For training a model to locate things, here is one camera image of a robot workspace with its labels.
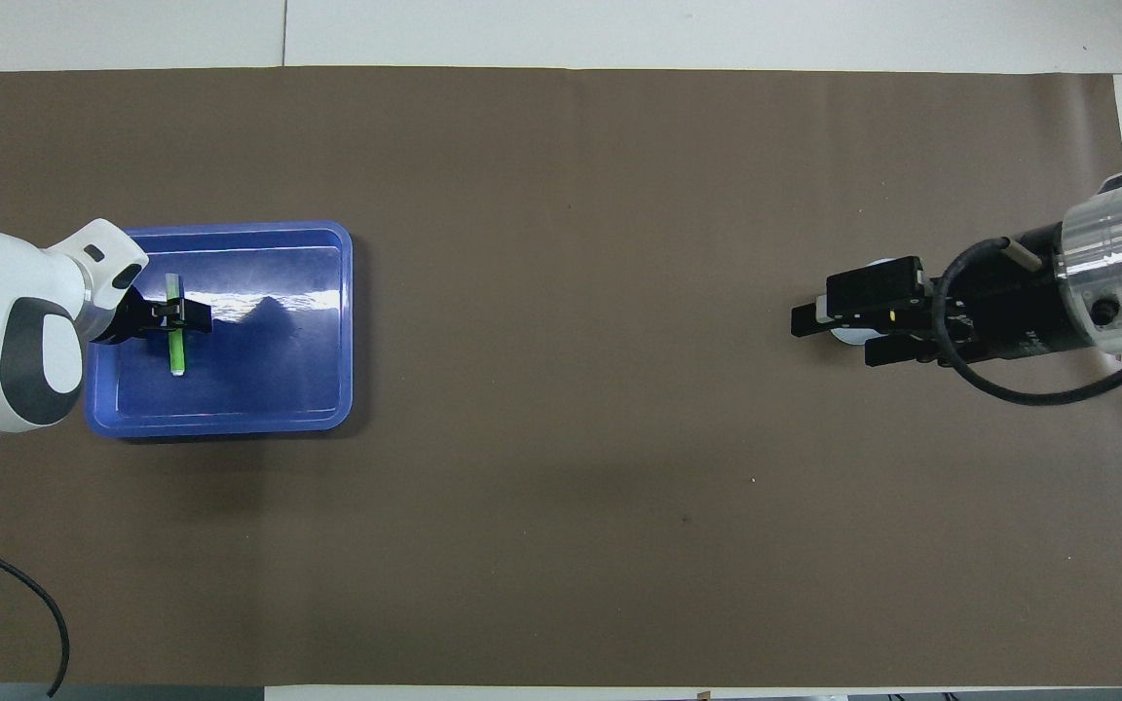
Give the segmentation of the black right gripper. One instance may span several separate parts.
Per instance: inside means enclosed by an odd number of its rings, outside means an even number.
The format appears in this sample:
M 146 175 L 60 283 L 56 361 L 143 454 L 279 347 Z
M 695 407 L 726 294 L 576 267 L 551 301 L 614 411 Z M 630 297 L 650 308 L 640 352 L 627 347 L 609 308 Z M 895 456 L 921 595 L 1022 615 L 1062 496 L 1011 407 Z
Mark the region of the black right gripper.
M 1006 253 L 971 262 L 948 296 L 948 331 L 958 354 L 975 365 L 990 359 L 1065 353 L 1092 343 L 1073 322 L 1055 275 L 1063 225 L 1033 228 L 1014 240 L 1042 261 L 1026 271 Z M 865 365 L 935 363 L 940 348 L 926 331 L 927 278 L 916 256 L 880 259 L 828 276 L 813 302 L 792 308 L 792 334 L 868 331 Z

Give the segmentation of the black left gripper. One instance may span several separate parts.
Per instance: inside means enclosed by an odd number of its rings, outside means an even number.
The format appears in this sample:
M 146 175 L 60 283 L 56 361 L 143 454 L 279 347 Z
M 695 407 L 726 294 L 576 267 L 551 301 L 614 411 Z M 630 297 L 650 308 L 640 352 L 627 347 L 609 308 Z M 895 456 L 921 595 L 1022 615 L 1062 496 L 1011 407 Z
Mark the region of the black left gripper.
M 182 331 L 209 334 L 212 332 L 212 310 L 206 303 L 180 302 L 180 328 Z M 110 323 L 99 334 L 98 342 L 100 345 L 120 345 L 129 339 L 172 331 L 174 304 L 171 299 L 146 299 L 139 292 L 126 292 Z

